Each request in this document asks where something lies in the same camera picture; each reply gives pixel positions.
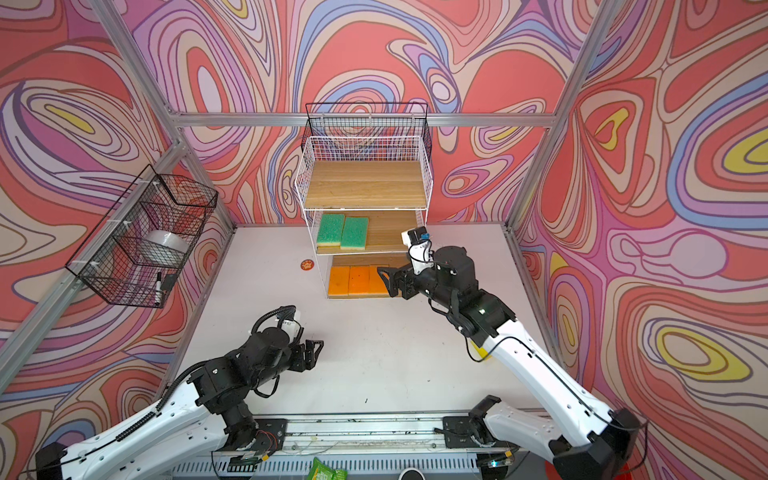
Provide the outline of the pale yellow sponge orange underside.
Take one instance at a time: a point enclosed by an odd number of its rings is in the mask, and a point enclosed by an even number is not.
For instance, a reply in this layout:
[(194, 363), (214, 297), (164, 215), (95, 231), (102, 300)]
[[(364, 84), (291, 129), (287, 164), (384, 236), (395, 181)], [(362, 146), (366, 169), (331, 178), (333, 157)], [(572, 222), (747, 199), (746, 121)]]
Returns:
[(378, 268), (378, 265), (369, 267), (368, 293), (373, 296), (388, 296), (388, 289), (378, 273)]

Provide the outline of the green sponge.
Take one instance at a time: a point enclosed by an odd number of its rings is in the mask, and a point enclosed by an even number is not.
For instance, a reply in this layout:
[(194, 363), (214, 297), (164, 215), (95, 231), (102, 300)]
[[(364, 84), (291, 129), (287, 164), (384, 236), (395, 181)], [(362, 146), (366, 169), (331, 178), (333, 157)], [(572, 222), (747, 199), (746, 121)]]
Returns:
[(321, 217), (316, 243), (318, 247), (340, 247), (343, 237), (345, 215), (324, 213)]

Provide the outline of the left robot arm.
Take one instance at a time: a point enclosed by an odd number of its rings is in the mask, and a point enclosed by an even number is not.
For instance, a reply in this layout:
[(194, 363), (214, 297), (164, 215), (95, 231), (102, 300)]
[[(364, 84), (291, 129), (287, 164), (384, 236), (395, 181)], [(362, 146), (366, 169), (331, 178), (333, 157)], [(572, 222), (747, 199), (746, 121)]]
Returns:
[(155, 403), (100, 434), (35, 455), (39, 479), (149, 479), (198, 454), (246, 449), (259, 426), (245, 402), (286, 371), (315, 367), (324, 347), (278, 327), (185, 370)]

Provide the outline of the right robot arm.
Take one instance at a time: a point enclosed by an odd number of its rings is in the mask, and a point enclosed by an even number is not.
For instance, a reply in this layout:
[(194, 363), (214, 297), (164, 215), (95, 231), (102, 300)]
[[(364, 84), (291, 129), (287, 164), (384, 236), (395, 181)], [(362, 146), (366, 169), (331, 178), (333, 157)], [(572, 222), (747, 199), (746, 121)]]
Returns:
[(488, 395), (468, 415), (473, 441), (521, 447), (551, 463), (563, 479), (621, 474), (643, 428), (639, 418), (626, 408), (609, 407), (560, 367), (512, 309), (480, 287), (465, 248), (431, 253), (420, 244), (408, 265), (380, 267), (377, 273), (392, 297), (425, 296), (433, 312), (507, 367), (548, 414), (528, 414)]

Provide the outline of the yellow sponge right table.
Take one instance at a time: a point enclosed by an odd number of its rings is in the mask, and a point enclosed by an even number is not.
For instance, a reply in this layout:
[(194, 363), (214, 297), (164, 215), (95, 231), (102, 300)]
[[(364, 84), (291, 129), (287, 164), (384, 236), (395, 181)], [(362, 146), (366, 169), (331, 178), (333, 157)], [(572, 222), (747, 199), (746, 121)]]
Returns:
[(469, 341), (469, 346), (474, 352), (474, 359), (478, 362), (483, 361), (488, 356), (488, 352), (484, 348), (475, 344), (473, 341)]

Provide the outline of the green snack bag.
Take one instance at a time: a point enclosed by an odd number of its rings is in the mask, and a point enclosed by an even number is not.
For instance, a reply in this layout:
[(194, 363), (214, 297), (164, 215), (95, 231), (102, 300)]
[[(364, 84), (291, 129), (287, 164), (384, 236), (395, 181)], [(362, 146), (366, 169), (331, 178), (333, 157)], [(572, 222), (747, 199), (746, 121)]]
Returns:
[(348, 473), (345, 470), (334, 469), (315, 457), (306, 477), (307, 480), (346, 480)]

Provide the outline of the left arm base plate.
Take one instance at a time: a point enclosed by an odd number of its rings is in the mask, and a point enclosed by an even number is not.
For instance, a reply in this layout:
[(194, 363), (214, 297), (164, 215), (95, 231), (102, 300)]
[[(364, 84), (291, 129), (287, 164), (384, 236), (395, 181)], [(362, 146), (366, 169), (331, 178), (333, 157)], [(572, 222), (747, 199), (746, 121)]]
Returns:
[(288, 420), (285, 418), (256, 418), (252, 427), (228, 440), (225, 449), (230, 451), (273, 454), (283, 449), (287, 436)]

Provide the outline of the aluminium front rail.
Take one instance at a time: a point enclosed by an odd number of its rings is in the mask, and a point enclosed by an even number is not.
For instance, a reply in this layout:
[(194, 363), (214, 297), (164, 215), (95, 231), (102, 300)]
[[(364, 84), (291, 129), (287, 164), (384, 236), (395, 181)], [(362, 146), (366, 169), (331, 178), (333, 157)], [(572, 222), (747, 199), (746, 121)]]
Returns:
[[(282, 455), (330, 454), (421, 454), (462, 451), (495, 453), (504, 449), (448, 449), (443, 437), (433, 432), (442, 426), (445, 416), (465, 416), (482, 419), (498, 440), (508, 441), (547, 460), (552, 458), (550, 446), (562, 440), (567, 447), (589, 445), (605, 429), (607, 422), (582, 409), (586, 423), (568, 432), (555, 420), (534, 412), (517, 410), (505, 403), (493, 406), (489, 412), (404, 412), (404, 413), (346, 413), (346, 414), (260, 414), (256, 418), (285, 418), (287, 436)], [(223, 452), (246, 458), (254, 452), (230, 451), (216, 443), (200, 453)]]

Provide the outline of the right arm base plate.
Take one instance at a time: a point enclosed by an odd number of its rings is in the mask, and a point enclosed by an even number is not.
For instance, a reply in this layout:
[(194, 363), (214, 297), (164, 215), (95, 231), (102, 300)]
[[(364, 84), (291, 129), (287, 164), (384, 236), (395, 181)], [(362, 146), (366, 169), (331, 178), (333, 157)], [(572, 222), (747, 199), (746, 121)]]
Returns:
[(482, 419), (465, 416), (445, 416), (442, 426), (433, 432), (443, 437), (448, 449), (504, 449), (513, 452), (520, 449), (514, 443), (496, 439)]

